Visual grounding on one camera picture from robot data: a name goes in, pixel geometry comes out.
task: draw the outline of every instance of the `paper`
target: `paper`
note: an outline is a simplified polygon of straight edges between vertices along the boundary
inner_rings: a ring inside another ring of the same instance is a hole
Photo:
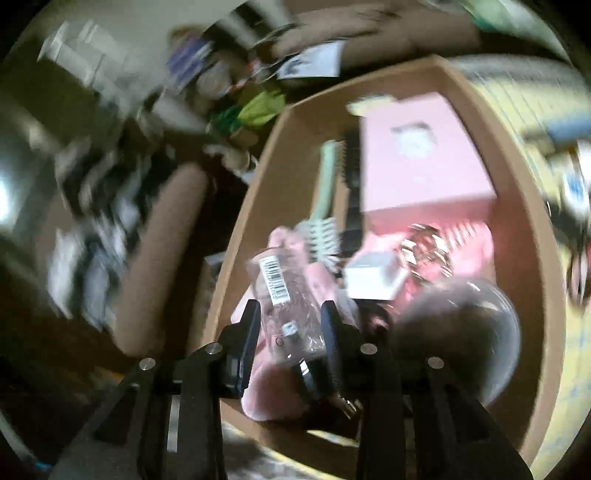
[[[307,48],[279,67],[277,78],[338,77],[340,53],[344,45],[345,41],[339,40]]]

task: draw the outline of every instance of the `cardboard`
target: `cardboard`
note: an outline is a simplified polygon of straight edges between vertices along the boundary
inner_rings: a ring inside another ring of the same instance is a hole
[[[556,244],[531,174],[511,137],[470,83],[439,57],[373,72],[285,110],[242,205],[206,327],[200,338],[191,340],[203,345],[217,338],[249,284],[246,261],[267,244],[275,227],[294,226],[308,217],[320,146],[340,139],[357,121],[347,113],[346,104],[375,93],[402,99],[428,92],[439,92],[452,104],[498,196],[489,221],[496,282],[519,314],[522,347],[511,383],[489,411],[531,464],[548,428],[562,372],[565,304]],[[266,447],[333,475],[355,476],[352,447],[334,445],[294,425],[250,421],[237,401],[221,402],[221,411],[225,421]]]

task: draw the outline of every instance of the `barcode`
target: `barcode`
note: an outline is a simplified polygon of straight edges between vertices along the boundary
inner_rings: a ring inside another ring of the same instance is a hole
[[[290,301],[290,294],[287,291],[285,280],[281,275],[279,259],[275,255],[259,260],[262,276],[267,284],[267,290],[271,296],[273,305],[280,305]]]

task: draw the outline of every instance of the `pink fabric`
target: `pink fabric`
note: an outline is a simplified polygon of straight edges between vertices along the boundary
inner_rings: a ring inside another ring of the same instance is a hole
[[[451,248],[453,271],[457,275],[477,275],[480,269],[492,259],[492,235],[484,223],[462,223],[445,229],[442,236]],[[366,235],[361,249],[355,254],[368,251],[396,250],[407,232],[392,235]],[[269,236],[269,247],[284,247],[291,250],[301,263],[310,291],[319,305],[325,300],[336,301],[336,283],[323,264],[309,264],[309,253],[304,241],[293,231],[279,227]],[[438,268],[426,269],[421,273],[430,280],[437,278]],[[409,281],[403,293],[384,307],[396,317],[404,306],[418,293],[419,287]],[[231,321],[240,321],[246,302],[253,299],[249,287],[232,313]],[[383,321],[375,319],[377,325]],[[259,334],[249,387],[242,397],[242,409],[246,416],[256,421],[294,419],[306,412],[308,405],[297,393],[296,381],[285,367],[274,365],[266,348],[263,332]]]
[[[462,222],[441,231],[442,237],[450,247],[450,260],[454,275],[471,277],[478,275],[480,270],[494,255],[492,234],[484,222]],[[408,236],[408,232],[390,235],[368,233],[363,239],[361,248],[353,258],[371,251],[397,251],[400,243]],[[428,280],[440,279],[439,266],[432,264],[421,269],[421,275]],[[407,281],[402,293],[393,301],[382,304],[388,313],[395,318],[420,290],[413,281]]]

